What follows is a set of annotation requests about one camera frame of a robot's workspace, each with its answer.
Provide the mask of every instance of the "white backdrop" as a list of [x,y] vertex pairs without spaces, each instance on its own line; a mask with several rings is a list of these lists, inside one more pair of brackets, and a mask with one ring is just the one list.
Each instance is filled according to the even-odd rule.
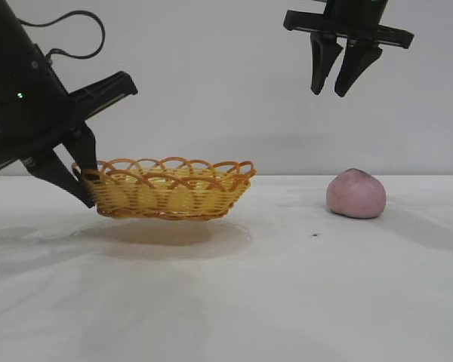
[[[453,0],[390,0],[383,24],[414,32],[412,48],[384,47],[382,58],[345,99],[334,95],[335,76],[322,96],[310,93],[309,36],[282,26],[289,8],[320,12],[320,3],[9,3],[31,22],[78,8],[104,20],[107,40],[100,56],[54,58],[70,91],[118,70],[130,72],[137,83],[138,96],[89,122],[101,159],[251,159],[264,174],[338,173],[349,167],[453,173]],[[58,47],[75,54],[92,51],[100,40],[96,24],[85,17],[29,34],[44,51]],[[17,164],[4,173],[25,172]]]

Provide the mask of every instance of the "pink ball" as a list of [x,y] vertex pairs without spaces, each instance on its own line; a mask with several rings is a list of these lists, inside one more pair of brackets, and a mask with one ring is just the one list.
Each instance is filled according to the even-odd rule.
[[386,190],[378,179],[352,168],[331,182],[327,189],[327,205],[333,213],[355,219],[374,219],[386,208]]

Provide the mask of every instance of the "black cable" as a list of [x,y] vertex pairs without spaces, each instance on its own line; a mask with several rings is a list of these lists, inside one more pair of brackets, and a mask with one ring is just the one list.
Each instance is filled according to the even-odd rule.
[[53,48],[47,53],[47,55],[45,57],[47,58],[47,60],[49,62],[51,61],[51,57],[54,54],[60,54],[60,55],[64,55],[65,57],[70,57],[70,58],[74,58],[74,59],[90,59],[92,57],[95,57],[96,55],[98,55],[100,53],[101,50],[103,50],[104,42],[106,41],[106,28],[104,27],[104,24],[101,21],[101,19],[96,14],[91,13],[90,11],[85,11],[85,10],[71,11],[71,12],[63,15],[62,17],[59,17],[58,19],[51,21],[50,23],[45,23],[45,24],[32,24],[32,23],[29,23],[29,22],[27,22],[25,20],[21,20],[21,19],[19,19],[19,21],[24,26],[31,26],[34,28],[45,28],[47,26],[54,25],[55,23],[58,23],[68,17],[73,17],[75,15],[84,15],[86,17],[90,17],[93,20],[95,20],[96,23],[99,24],[100,32],[102,34],[102,41],[100,42],[99,48],[94,53],[91,53],[88,55],[72,55],[72,54],[67,53],[66,51],[63,51],[62,49]]

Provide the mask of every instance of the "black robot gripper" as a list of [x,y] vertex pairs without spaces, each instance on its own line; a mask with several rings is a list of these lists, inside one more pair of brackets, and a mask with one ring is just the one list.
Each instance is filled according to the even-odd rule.
[[379,25],[387,0],[317,0],[326,2],[324,14],[287,11],[287,30],[310,32],[313,52],[311,90],[320,94],[332,66],[343,48],[337,38],[347,39],[347,48],[335,92],[344,97],[359,76],[381,57],[380,44],[408,49],[414,35]]
[[86,121],[137,88],[125,72],[69,93],[5,0],[0,0],[0,170],[21,161],[30,174],[93,207],[94,199],[54,148],[64,145],[81,170],[97,169]]

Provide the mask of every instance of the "basket rim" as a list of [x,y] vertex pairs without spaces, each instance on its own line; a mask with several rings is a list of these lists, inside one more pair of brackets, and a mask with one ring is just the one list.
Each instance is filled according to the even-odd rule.
[[[150,163],[154,163],[153,167],[143,167],[141,162],[148,161]],[[171,161],[179,161],[181,164],[176,167],[166,167],[166,164]],[[129,163],[127,167],[116,168],[115,164],[124,164]],[[209,175],[198,175],[193,174],[194,170],[198,170],[195,168],[194,164],[201,164],[206,166],[204,170],[210,170],[211,174]],[[168,187],[168,189],[174,189],[178,185],[182,185],[187,187],[188,189],[193,189],[193,187],[188,183],[189,181],[203,181],[210,183],[210,186],[207,190],[210,189],[219,189],[224,192],[233,192],[235,191],[242,183],[249,182],[250,178],[256,175],[257,171],[254,168],[254,164],[251,161],[243,161],[243,162],[236,162],[236,161],[223,161],[217,164],[210,164],[207,161],[194,159],[194,160],[186,160],[185,158],[180,157],[170,157],[165,158],[163,160],[156,160],[154,158],[141,158],[139,160],[132,160],[130,158],[116,158],[111,161],[97,161],[97,165],[99,166],[97,170],[80,170],[77,163],[72,165],[72,171],[77,176],[82,178],[87,183],[94,183],[97,184],[97,181],[91,181],[90,178],[86,176],[95,176],[99,177],[99,182],[103,183],[104,181],[108,180],[113,184],[122,185],[124,183],[120,182],[114,175],[122,174],[129,176],[133,179],[136,179],[136,184],[141,184],[154,189],[155,186],[150,182],[151,179],[154,178],[163,178],[169,179],[173,183]],[[220,171],[218,170],[219,167],[224,166],[231,166],[228,171]],[[172,175],[171,172],[173,170],[180,170],[182,168],[189,168],[190,175],[188,176],[178,176]],[[226,189],[224,185],[222,185],[223,181],[233,179],[233,184],[230,189]]]

